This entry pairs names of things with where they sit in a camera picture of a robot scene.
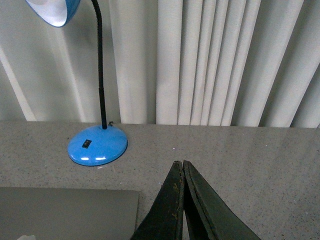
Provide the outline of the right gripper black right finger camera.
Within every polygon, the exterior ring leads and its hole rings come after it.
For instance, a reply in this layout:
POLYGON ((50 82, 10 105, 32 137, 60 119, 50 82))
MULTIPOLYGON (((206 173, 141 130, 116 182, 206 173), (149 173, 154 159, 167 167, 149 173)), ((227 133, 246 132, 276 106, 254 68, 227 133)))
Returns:
POLYGON ((189 161, 185 175, 184 212, 191 240, 258 240, 259 237, 220 198, 189 161))

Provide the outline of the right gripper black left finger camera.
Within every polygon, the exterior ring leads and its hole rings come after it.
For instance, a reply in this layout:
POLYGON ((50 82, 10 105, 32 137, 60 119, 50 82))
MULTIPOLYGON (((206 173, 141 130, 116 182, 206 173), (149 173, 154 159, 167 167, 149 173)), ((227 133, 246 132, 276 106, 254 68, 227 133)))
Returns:
POLYGON ((132 240, 181 240, 185 173, 180 161, 174 161, 151 208, 132 240))

